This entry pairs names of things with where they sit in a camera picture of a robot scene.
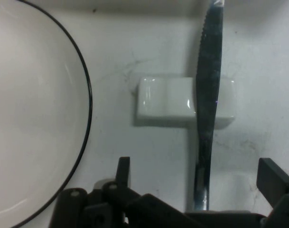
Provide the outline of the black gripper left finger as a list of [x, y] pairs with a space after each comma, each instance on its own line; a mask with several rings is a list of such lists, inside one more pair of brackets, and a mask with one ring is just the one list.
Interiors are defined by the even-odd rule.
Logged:
[[62, 191], [51, 228], [197, 228], [199, 223], [151, 194], [128, 187], [130, 158], [120, 157], [115, 179], [87, 193], [81, 188]]

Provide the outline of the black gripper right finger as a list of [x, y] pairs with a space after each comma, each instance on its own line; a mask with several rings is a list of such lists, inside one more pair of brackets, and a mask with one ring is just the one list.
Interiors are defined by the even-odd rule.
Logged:
[[256, 185], [272, 211], [263, 228], [289, 228], [289, 175], [270, 158], [260, 158]]

